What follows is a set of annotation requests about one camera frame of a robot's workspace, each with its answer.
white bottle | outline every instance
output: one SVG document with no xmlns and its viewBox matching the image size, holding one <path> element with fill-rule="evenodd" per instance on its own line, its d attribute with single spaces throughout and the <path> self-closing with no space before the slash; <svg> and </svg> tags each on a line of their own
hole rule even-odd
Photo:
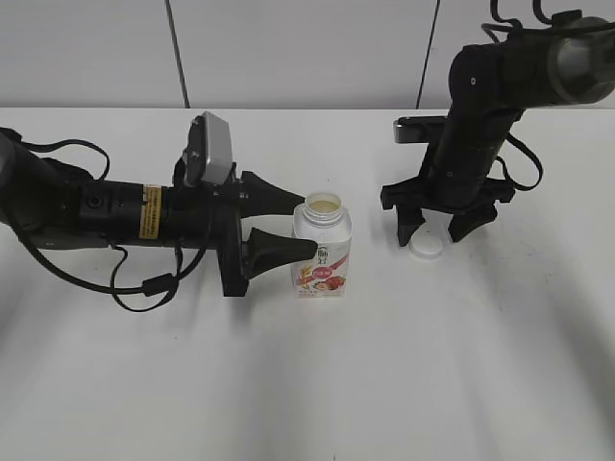
<svg viewBox="0 0 615 461">
<path fill-rule="evenodd" d="M 343 296 L 353 225 L 339 197 L 328 192 L 309 195 L 295 208 L 292 233 L 318 243 L 314 259 L 291 266 L 295 294 L 299 298 Z"/>
</svg>

screw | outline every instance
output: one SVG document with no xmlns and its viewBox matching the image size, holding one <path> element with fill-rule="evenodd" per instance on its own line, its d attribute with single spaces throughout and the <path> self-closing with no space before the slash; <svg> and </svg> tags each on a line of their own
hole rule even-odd
<svg viewBox="0 0 615 461">
<path fill-rule="evenodd" d="M 97 195 L 92 195 L 87 199 L 87 206 L 90 208 L 100 208 L 103 205 L 103 199 L 98 197 Z"/>
</svg>

table surface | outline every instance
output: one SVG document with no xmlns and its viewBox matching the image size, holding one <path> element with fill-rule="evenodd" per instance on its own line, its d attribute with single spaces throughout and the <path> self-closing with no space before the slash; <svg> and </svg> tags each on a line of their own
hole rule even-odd
<svg viewBox="0 0 615 461">
<path fill-rule="evenodd" d="M 110 179 L 170 184 L 199 112 L 0 109 L 0 126 L 31 142 L 88 139 L 110 153 Z M 514 132 L 542 158 L 543 184 L 430 263 L 397 247 L 379 194 L 414 176 L 425 149 L 394 144 L 392 121 L 442 112 L 215 113 L 239 170 L 342 197 L 354 221 L 346 297 L 295 300 L 280 268 L 225 299 L 209 252 L 175 302 L 132 314 L 48 274 L 2 227 L 0 459 L 615 457 L 615 111 L 528 112 Z M 534 179 L 521 154 L 503 155 Z M 102 168 L 79 148 L 58 158 Z M 291 219 L 253 225 L 289 234 Z M 118 259 L 50 255 L 103 283 Z M 171 250 L 135 249 L 122 284 L 173 264 Z"/>
</svg>

yellow label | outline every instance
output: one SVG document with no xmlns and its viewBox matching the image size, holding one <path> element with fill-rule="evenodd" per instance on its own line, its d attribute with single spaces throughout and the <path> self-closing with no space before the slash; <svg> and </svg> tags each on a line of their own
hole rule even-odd
<svg viewBox="0 0 615 461">
<path fill-rule="evenodd" d="M 138 238 L 156 239 L 160 228 L 162 210 L 162 187 L 143 186 L 143 206 L 141 207 L 141 229 Z"/>
</svg>

bottle cap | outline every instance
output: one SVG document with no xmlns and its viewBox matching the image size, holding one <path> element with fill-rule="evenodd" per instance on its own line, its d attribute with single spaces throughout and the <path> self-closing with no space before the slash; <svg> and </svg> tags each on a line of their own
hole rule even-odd
<svg viewBox="0 0 615 461">
<path fill-rule="evenodd" d="M 429 226 L 421 226 L 410 238 L 410 251 L 424 261 L 433 261 L 442 256 L 444 242 Z"/>
</svg>

